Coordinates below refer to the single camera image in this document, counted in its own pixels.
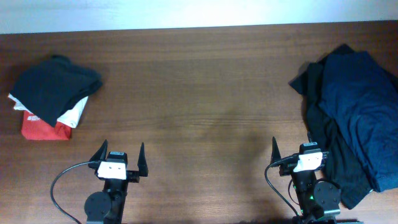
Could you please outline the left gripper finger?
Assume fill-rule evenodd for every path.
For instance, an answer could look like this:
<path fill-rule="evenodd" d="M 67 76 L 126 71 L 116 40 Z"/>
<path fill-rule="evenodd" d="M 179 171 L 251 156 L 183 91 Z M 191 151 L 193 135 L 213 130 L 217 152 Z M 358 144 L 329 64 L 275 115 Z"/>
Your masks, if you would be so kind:
<path fill-rule="evenodd" d="M 149 175 L 149 168 L 147 166 L 146 156 L 145 156 L 145 145 L 142 142 L 139 152 L 139 158 L 137 162 L 138 172 L 141 177 L 147 177 Z"/>
<path fill-rule="evenodd" d="M 108 140 L 105 139 L 101 147 L 90 158 L 90 162 L 104 161 L 106 158 L 107 149 L 108 149 Z"/>

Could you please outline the navy blue shirt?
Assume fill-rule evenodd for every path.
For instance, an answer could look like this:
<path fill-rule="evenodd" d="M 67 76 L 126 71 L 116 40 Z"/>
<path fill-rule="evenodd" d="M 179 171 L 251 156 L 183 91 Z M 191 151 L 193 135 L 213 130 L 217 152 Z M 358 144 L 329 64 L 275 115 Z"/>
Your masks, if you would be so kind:
<path fill-rule="evenodd" d="M 367 53 L 331 54 L 320 108 L 332 117 L 377 192 L 397 188 L 397 89 Z"/>

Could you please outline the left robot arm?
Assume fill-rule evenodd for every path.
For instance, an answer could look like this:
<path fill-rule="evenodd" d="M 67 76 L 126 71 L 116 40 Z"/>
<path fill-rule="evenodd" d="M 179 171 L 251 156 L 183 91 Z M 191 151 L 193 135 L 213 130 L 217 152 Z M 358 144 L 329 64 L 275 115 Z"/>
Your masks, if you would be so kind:
<path fill-rule="evenodd" d="M 138 183 L 141 177 L 147 177 L 149 169 L 145 157 L 144 143 L 141 144 L 137 162 L 138 170 L 128 170 L 125 152 L 108 152 L 108 142 L 89 160 L 88 167 L 95 171 L 95 176 L 104 181 L 103 190 L 91 194 L 85 201 L 84 210 L 87 223 L 117 223 L 123 219 L 127 189 L 130 183 Z"/>

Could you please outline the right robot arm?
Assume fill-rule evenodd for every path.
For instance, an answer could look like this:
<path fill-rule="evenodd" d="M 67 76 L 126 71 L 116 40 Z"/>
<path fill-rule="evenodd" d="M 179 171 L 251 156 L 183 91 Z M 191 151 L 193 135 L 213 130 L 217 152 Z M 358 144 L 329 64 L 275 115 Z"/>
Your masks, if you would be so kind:
<path fill-rule="evenodd" d="M 300 211 L 290 202 L 287 205 L 295 216 L 292 223 L 336 223 L 340 214 L 340 186 L 330 180 L 317 179 L 316 171 L 324 167 L 327 152 L 323 152 L 317 142 L 303 143 L 299 152 L 281 157 L 276 138 L 272 138 L 272 154 L 270 168 L 279 168 L 279 175 L 290 176 L 290 186 L 294 188 Z"/>

